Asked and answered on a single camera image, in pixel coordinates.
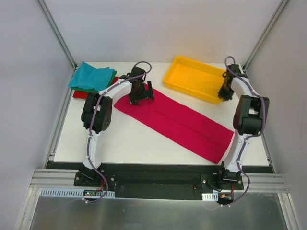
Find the yellow plastic tray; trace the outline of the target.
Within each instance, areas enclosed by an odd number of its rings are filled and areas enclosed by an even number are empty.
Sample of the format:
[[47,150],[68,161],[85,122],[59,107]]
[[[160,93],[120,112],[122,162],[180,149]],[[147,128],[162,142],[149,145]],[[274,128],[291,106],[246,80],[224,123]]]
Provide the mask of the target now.
[[166,87],[189,96],[219,104],[218,97],[224,78],[224,69],[199,61],[176,56],[163,78]]

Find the pink t shirt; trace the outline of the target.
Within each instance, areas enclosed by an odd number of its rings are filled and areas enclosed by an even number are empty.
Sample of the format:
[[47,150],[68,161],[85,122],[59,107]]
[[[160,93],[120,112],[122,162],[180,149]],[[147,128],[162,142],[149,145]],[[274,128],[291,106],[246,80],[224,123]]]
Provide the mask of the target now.
[[130,103],[121,97],[115,108],[193,153],[218,164],[231,144],[234,132],[158,90],[154,99]]

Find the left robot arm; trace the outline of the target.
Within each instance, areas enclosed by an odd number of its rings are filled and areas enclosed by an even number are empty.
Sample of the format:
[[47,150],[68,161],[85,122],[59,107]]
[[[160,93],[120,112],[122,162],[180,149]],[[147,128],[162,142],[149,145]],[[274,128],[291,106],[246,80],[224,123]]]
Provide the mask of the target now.
[[96,149],[100,136],[111,123],[113,105],[124,96],[128,96],[131,105],[137,106],[142,100],[154,100],[152,83],[146,81],[151,70],[152,66],[145,71],[135,64],[130,72],[120,76],[105,90],[88,93],[81,115],[87,135],[86,156],[79,172],[90,186],[97,186],[105,180],[98,170],[102,162]]

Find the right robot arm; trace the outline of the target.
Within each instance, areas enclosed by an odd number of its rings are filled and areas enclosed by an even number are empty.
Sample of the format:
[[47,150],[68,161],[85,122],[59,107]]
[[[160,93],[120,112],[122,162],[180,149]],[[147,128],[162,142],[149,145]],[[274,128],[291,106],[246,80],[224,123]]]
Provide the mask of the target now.
[[255,92],[246,74],[238,64],[226,66],[224,82],[218,92],[223,101],[232,100],[234,94],[239,98],[233,118],[235,134],[230,151],[222,161],[216,184],[227,189],[241,179],[242,161],[251,141],[261,136],[265,129],[270,100]]

